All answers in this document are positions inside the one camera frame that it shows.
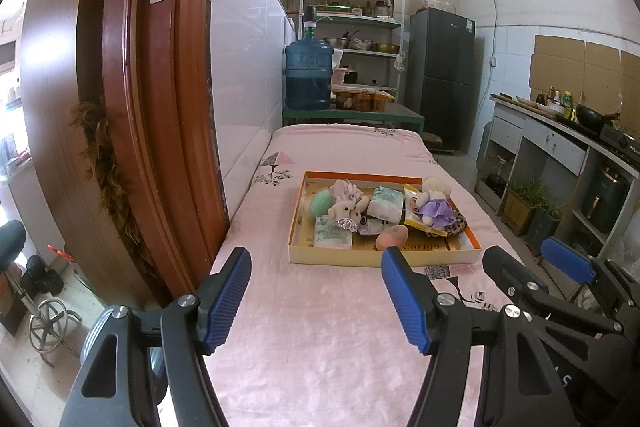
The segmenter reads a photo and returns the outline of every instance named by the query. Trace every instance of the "refrigerator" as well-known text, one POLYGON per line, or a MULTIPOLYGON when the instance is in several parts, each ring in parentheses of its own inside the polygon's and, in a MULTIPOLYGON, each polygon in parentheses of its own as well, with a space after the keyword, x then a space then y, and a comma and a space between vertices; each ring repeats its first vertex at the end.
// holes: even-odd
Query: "refrigerator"
POLYGON ((476 23, 427 8, 411 17, 404 105, 424 117, 424 131, 457 151, 475 115, 473 69, 476 23))

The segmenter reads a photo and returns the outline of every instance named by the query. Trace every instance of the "blue gripper pad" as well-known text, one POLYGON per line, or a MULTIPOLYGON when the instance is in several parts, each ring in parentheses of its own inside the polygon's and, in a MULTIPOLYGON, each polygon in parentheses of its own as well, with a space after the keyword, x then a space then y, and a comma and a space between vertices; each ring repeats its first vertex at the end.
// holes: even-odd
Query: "blue gripper pad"
POLYGON ((544 259, 578 284, 590 284, 596 277, 589 259, 553 237, 542 242, 540 251, 544 259))
POLYGON ((382 253, 382 279, 386 285, 396 313, 400 318, 404 334, 410 344, 418 347, 422 354, 429 349, 425 311, 415 298, 409 281, 405 278, 389 249, 382 253))
MULTIPOLYGON (((222 275, 226 271, 225 268, 227 268, 226 264, 223 269, 220 270, 220 273, 216 275, 222 275)), ((213 306, 209 309, 207 334, 204 341, 212 352, 216 347, 226 342, 226 338, 231 330, 231 324, 233 324, 234 318, 236 318, 236 312, 240 306, 242 296, 244 296, 244 291, 249 284, 250 277, 251 255, 248 250, 242 248, 233 268, 223 282, 223 286, 213 306)))

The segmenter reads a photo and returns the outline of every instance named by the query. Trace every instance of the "condiment bottle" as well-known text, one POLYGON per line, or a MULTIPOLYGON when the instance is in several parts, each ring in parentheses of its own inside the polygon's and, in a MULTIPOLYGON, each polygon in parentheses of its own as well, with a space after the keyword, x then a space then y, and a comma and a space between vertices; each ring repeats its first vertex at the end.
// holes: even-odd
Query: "condiment bottle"
POLYGON ((571 119, 572 111, 574 110, 574 97, 572 97, 571 91, 565 91, 562 96, 562 105, 566 108, 564 117, 571 119))

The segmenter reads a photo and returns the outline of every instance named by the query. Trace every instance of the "pink bedsheet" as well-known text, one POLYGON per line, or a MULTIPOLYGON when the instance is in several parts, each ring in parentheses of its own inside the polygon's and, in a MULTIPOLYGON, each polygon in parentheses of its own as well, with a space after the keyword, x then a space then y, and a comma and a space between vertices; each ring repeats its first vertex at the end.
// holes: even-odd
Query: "pink bedsheet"
MULTIPOLYGON (((439 176, 481 245, 514 252, 413 132, 331 124, 274 134, 212 268, 238 245, 251 252, 252 277, 228 340, 206 362, 229 425, 404 426, 428 357, 404 336, 380 269, 289 263, 289 226, 306 170, 439 176)), ((430 274, 446 278, 434 280, 439 291, 470 306, 508 302, 479 264, 430 274)), ((473 423, 481 364, 475 347, 459 425, 473 423)))

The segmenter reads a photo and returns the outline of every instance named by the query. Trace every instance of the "purple dress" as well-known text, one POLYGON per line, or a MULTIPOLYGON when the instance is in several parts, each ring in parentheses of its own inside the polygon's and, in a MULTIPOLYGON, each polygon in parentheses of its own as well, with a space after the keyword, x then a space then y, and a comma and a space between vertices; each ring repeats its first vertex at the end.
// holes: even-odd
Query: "purple dress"
POLYGON ((446 200, 431 200, 420 210, 419 216, 433 217, 432 229, 443 229, 456 222, 456 216, 453 214, 453 208, 446 200))

